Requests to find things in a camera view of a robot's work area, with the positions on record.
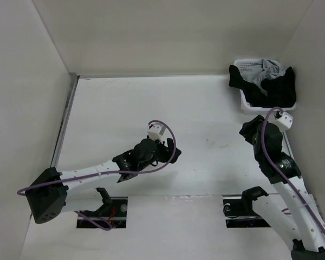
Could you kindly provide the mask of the black tank top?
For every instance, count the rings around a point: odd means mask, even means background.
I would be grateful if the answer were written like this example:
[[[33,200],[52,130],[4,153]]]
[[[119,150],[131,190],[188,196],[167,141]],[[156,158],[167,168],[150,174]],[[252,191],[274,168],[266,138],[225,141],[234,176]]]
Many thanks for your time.
[[[290,108],[296,103],[295,72],[292,67],[288,67],[283,76],[263,80],[261,87],[245,81],[234,65],[229,66],[229,73],[229,86],[242,90],[246,101],[253,107]]]

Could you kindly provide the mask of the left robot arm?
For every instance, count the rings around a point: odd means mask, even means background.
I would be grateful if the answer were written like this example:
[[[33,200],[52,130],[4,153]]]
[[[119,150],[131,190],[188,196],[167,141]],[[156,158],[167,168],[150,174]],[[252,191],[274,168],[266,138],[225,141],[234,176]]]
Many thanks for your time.
[[[111,209],[106,188],[174,164],[181,150],[173,139],[145,138],[133,149],[99,165],[73,171],[45,169],[27,188],[18,192],[27,198],[35,223],[51,221],[60,213],[95,212],[105,216]]]

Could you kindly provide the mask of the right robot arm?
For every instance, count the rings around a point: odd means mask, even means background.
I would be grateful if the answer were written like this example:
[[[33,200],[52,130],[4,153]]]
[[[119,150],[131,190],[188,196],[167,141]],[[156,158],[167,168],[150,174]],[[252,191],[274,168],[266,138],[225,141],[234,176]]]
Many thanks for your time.
[[[287,113],[276,123],[258,115],[243,124],[240,135],[253,146],[261,172],[283,199],[288,213],[274,204],[260,186],[243,191],[240,208],[257,214],[280,236],[292,259],[325,259],[325,223],[314,198],[307,192],[294,159],[282,151],[282,129],[292,125]]]

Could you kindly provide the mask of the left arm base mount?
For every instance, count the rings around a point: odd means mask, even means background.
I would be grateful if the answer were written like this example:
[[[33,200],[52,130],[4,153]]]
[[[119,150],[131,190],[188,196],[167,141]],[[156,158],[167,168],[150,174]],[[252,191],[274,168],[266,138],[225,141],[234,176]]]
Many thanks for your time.
[[[105,188],[97,188],[101,204],[95,209],[80,211],[89,219],[78,216],[78,229],[125,229],[127,222],[128,197],[111,197]]]

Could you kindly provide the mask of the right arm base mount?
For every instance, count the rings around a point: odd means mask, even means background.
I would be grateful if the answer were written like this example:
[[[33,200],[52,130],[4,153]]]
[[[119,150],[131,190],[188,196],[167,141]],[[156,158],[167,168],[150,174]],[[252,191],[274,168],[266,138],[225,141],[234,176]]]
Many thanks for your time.
[[[223,214],[227,228],[269,228],[270,225],[253,210],[245,208],[240,197],[223,199]]]

